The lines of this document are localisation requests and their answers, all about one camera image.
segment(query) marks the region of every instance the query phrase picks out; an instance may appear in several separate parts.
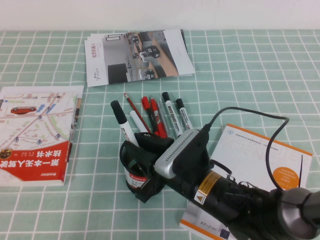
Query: red book cover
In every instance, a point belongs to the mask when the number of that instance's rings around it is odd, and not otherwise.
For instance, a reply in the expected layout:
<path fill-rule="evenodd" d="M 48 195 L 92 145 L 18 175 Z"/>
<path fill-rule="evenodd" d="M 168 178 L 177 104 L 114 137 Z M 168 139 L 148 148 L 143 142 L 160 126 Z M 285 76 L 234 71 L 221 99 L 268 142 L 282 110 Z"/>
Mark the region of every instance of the red book cover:
<path fill-rule="evenodd" d="M 6 95 L 0 108 L 0 186 L 62 185 L 77 94 Z"/>

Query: map illustration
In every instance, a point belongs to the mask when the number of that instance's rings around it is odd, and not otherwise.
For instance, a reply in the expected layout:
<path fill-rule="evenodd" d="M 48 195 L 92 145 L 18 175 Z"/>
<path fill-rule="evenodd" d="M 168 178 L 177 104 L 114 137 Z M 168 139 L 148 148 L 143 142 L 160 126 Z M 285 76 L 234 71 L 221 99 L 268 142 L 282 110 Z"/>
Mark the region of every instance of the map illustration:
<path fill-rule="evenodd" d="M 35 150 L 70 141 L 77 94 L 6 95 L 0 108 L 0 150 Z"/>

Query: black cable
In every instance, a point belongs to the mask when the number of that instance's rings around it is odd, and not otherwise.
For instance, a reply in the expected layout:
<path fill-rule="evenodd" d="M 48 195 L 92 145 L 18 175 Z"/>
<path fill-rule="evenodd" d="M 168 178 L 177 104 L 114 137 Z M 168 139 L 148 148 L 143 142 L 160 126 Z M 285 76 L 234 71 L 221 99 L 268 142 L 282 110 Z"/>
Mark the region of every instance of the black cable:
<path fill-rule="evenodd" d="M 222 170 L 224 170 L 228 175 L 232 175 L 232 171 L 229 168 L 227 168 L 225 165 L 223 165 L 222 163 L 220 163 L 216 160 L 210 159 L 209 164 L 211 164 L 210 168 L 217 166 L 217 167 L 221 168 Z"/>
<path fill-rule="evenodd" d="M 298 185 L 298 188 L 300 188 L 300 185 L 301 185 L 301 177 L 302 177 L 302 164 L 304 162 L 304 159 L 303 159 L 303 155 L 301 154 L 301 167 L 300 167 L 300 174 L 299 174 L 299 185 Z"/>
<path fill-rule="evenodd" d="M 273 184 L 276 186 L 277 189 L 279 190 L 283 190 L 279 184 L 277 183 L 277 181 L 275 180 L 272 172 L 271 172 L 271 168 L 270 168 L 270 161 L 269 161 L 269 155 L 270 155 L 270 149 L 271 149 L 271 144 L 273 143 L 273 141 L 275 140 L 276 136 L 281 132 L 281 130 L 285 127 L 285 125 L 287 125 L 287 123 L 289 122 L 289 118 L 285 117 L 285 116 L 276 116 L 276 115 L 271 115 L 271 114 L 267 114 L 264 112 L 260 112 L 260 111 L 255 111 L 255 110 L 250 110 L 250 109 L 246 109 L 246 108 L 242 108 L 242 107 L 236 107 L 236 106 L 229 106 L 229 107 L 225 107 L 223 109 L 221 109 L 220 111 L 218 111 L 212 118 L 212 120 L 204 125 L 204 127 L 202 128 L 204 131 L 210 131 L 210 128 L 212 126 L 212 124 L 215 122 L 215 120 L 217 119 L 217 117 L 224 111 L 226 110 L 239 110 L 239 111 L 244 111 L 244 112 L 249 112 L 249 113 L 253 113 L 253 114 L 258 114 L 258 115 L 262 115 L 268 118 L 272 118 L 272 119 L 281 119 L 284 120 L 284 122 L 282 123 L 282 125 L 274 132 L 274 134 L 272 135 L 272 137 L 269 140 L 269 143 L 266 147 L 266 152 L 265 152 L 265 165 L 266 165 L 266 169 L 268 171 L 269 177 L 271 179 L 271 181 L 273 182 Z"/>

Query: white wall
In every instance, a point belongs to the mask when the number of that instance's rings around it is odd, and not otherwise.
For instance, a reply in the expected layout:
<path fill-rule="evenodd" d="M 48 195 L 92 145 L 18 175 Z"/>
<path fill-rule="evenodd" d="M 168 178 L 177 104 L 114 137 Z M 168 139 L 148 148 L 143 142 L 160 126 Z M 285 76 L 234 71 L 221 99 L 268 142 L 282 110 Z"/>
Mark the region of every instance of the white wall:
<path fill-rule="evenodd" d="M 320 0 L 0 0 L 0 30 L 320 29 Z"/>

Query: black marker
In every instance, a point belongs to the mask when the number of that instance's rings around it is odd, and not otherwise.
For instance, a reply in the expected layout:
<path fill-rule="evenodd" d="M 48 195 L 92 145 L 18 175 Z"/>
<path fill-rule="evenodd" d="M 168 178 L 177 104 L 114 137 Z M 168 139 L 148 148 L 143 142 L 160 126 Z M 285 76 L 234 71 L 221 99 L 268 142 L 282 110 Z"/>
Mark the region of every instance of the black marker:
<path fill-rule="evenodd" d="M 175 131 L 175 134 L 177 137 L 179 137 L 183 131 L 182 131 L 182 128 L 181 128 L 181 125 L 178 121 L 178 118 L 177 118 L 177 115 L 174 111 L 174 107 L 172 105 L 172 102 L 170 100 L 170 97 L 169 97 L 169 94 L 167 91 L 163 92 L 162 93 L 162 97 L 163 97 L 163 100 L 165 102 L 165 105 L 166 105 L 166 109 L 169 113 L 169 116 L 170 116 L 170 119 L 171 119 L 171 122 L 172 122 L 172 125 L 173 125 L 173 128 L 174 128 L 174 131 Z"/>
<path fill-rule="evenodd" d="M 180 115 L 182 117 L 182 120 L 184 122 L 185 128 L 186 129 L 193 129 L 194 127 L 192 126 L 192 123 L 188 117 L 184 102 L 182 101 L 181 98 L 178 98 L 175 102 L 176 102 L 176 106 L 178 107 L 178 110 L 180 112 Z"/>
<path fill-rule="evenodd" d="M 139 144 L 137 142 L 135 134 L 132 131 L 132 128 L 131 128 L 131 126 L 127 120 L 127 117 L 126 117 L 124 111 L 122 110 L 119 102 L 117 100 L 115 100 L 115 101 L 112 101 L 110 103 L 110 105 L 113 109 L 114 116 L 115 116 L 116 120 L 118 121 L 118 124 L 120 125 L 120 128 L 125 136 L 125 139 L 139 147 Z"/>

